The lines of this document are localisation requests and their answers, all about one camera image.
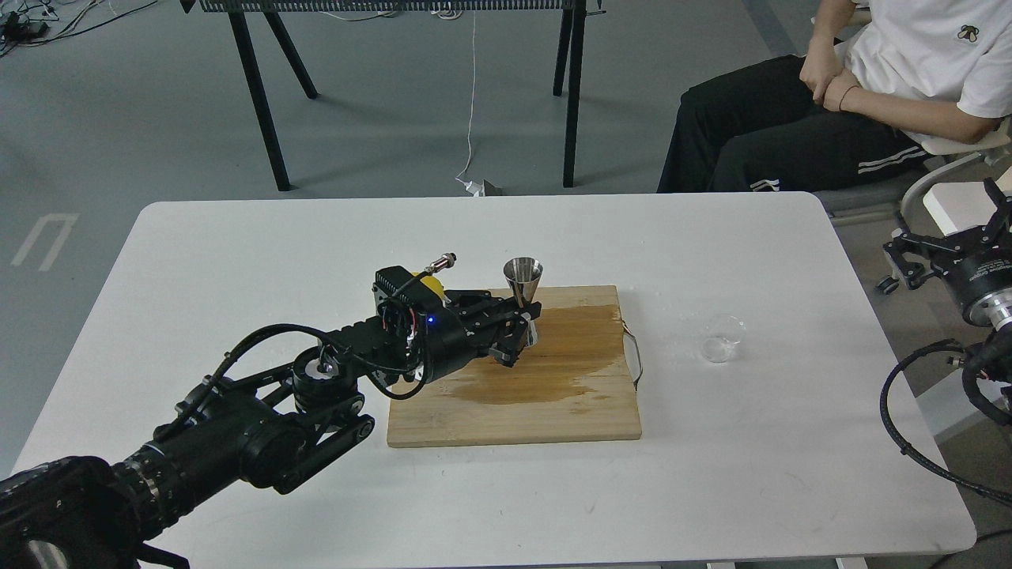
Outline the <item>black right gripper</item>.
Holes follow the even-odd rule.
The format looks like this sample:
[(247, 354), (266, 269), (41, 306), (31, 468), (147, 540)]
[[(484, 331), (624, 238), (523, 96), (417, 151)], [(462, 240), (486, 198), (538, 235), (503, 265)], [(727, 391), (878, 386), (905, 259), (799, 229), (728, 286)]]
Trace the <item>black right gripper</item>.
[(984, 192), (996, 208), (982, 229), (951, 236), (923, 236), (897, 229), (882, 245), (892, 273), (883, 291), (899, 284), (916, 289), (930, 277), (946, 282), (964, 321), (972, 326), (1002, 329), (1011, 320), (1010, 230), (1011, 198), (993, 178), (984, 178)]

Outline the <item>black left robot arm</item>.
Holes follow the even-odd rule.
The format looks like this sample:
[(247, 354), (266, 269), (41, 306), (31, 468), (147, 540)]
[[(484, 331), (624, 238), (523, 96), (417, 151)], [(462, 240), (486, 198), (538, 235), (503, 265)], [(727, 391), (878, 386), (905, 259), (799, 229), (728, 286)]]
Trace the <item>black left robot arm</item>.
[(325, 332), (278, 323), (225, 353), (177, 406), (177, 415), (126, 460), (45, 462), (2, 482), (4, 568), (187, 568), (149, 543), (236, 481), (282, 495), (372, 433), (359, 379), (405, 400), (490, 356), (516, 364), (534, 345), (542, 264), (506, 262), (506, 298), (440, 289), (445, 254), (420, 273), (380, 269), (376, 314)]

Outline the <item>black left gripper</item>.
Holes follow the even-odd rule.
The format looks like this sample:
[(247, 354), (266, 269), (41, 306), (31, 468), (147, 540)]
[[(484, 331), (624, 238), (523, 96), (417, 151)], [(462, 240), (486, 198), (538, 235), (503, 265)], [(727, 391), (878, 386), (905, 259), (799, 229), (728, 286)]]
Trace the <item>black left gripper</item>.
[(490, 356), (514, 367), (529, 345), (531, 319), (542, 303), (500, 298), (488, 289), (444, 289), (441, 302), (402, 267), (376, 271), (380, 328), (394, 340), (393, 367), (427, 384)]

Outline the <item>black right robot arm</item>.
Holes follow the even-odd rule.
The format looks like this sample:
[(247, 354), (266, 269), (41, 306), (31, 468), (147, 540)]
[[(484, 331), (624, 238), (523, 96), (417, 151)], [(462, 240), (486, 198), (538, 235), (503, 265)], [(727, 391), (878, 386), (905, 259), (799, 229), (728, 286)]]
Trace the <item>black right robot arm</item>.
[(986, 328), (989, 336), (976, 345), (940, 340), (906, 356), (886, 378), (879, 413), (886, 432), (902, 454), (933, 474), (1008, 507), (1009, 492), (955, 475), (915, 450), (890, 417), (889, 394), (907, 367), (923, 356), (946, 353), (953, 371), (917, 399), (932, 435), (944, 442), (984, 419), (1010, 427), (1010, 177), (943, 183), (930, 190), (923, 202), (941, 236), (917, 235), (900, 222), (892, 240), (883, 245), (893, 275), (882, 287), (886, 291), (898, 284), (916, 289), (938, 278), (965, 323)]

